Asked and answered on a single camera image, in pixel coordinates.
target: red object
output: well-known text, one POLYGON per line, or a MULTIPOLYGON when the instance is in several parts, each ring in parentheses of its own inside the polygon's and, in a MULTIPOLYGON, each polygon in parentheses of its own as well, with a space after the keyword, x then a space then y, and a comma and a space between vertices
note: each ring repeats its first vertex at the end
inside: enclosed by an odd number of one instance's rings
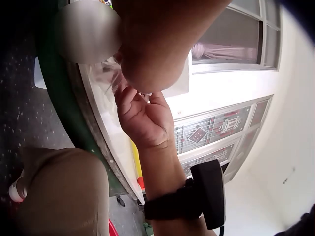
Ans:
POLYGON ((226 113, 226 114, 224 114, 224 116, 225 116, 225 117, 229 117, 229 116, 235 115, 235 114, 237 114, 237 113, 238 113, 238 110, 232 111, 232 112, 230 112, 230 113, 226 113))
POLYGON ((220 137, 226 136, 226 135, 231 134, 231 133, 233 133, 233 132, 234 132, 234 130, 232 130, 231 132, 225 132, 225 133, 223 133, 223 134, 220 134, 219 136, 220 136, 220 137))
POLYGON ((109 236, 119 236, 110 219, 108 219, 108 224, 109 224, 109 236))
POLYGON ((144 181, 142 176, 137 179, 137 182, 140 185, 141 189, 144 189, 144 181))

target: leg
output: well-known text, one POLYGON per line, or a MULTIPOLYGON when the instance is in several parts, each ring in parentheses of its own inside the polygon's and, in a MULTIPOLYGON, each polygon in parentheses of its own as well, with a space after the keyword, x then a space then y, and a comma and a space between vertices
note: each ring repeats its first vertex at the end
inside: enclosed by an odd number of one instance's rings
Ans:
POLYGON ((32 149, 24 155, 27 197, 17 216, 23 233, 109 234, 108 179, 96 156, 80 149, 32 149))

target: black wrist strap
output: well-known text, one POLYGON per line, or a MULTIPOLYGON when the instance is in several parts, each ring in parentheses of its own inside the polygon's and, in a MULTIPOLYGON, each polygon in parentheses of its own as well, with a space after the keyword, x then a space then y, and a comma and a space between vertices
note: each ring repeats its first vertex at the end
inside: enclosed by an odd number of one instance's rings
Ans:
POLYGON ((166 194, 157 199, 147 201, 144 212, 148 220, 172 220, 178 218, 197 219, 202 214, 198 194, 193 186, 192 178, 186 180, 184 187, 176 193, 166 194))

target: window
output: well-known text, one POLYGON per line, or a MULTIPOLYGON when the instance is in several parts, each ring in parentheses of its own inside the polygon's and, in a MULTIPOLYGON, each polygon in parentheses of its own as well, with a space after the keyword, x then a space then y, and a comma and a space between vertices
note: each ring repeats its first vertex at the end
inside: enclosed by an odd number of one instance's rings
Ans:
POLYGON ((233 0, 193 46, 192 72, 277 70, 280 42, 274 0, 233 0))

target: glass panel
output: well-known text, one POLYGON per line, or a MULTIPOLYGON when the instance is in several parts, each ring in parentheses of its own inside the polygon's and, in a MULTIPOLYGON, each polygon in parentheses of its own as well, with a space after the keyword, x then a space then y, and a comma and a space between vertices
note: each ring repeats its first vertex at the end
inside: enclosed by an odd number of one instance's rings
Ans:
POLYGON ((233 157, 232 161, 229 164, 229 172, 233 172, 235 170, 238 170, 243 162, 245 161, 250 149, 251 149, 251 143, 255 137, 256 132, 258 129, 253 130, 252 132, 249 132, 245 135, 245 138, 236 154, 235 157, 233 157))
POLYGON ((184 153, 202 147, 209 142, 214 117, 187 122, 175 127, 175 142, 177 153, 184 153))
POLYGON ((255 113, 250 123, 250 127, 252 127, 253 125, 259 124, 261 122, 261 119, 264 115, 267 104, 268 104, 268 100, 257 103, 255 113))
POLYGON ((242 131, 245 126, 249 110, 250 106, 215 116, 209 143, 213 143, 242 131))
POLYGON ((270 26, 267 26, 266 54, 264 65, 272 67, 278 66, 279 47, 280 32, 271 28, 270 26))
POLYGON ((189 162, 182 164, 181 166, 184 169, 186 177, 192 175, 190 168, 197 165, 197 164, 205 163, 205 162, 211 161, 211 160, 218 160, 221 163, 221 162, 229 159, 233 147, 234 147, 234 144, 231 144, 231 145, 228 145, 228 146, 226 146, 220 150, 217 150, 215 152, 207 154, 203 157, 199 157, 195 160, 192 160, 192 161, 189 161, 189 162))
POLYGON ((177 153, 213 143, 243 130, 250 106, 175 126, 177 153))
POLYGON ((233 0, 232 3, 260 16, 259 0, 233 0))
POLYGON ((266 0, 267 20, 280 27, 280 6, 275 0, 266 0))
POLYGON ((259 21, 225 9, 192 48, 193 64, 257 63, 259 21))

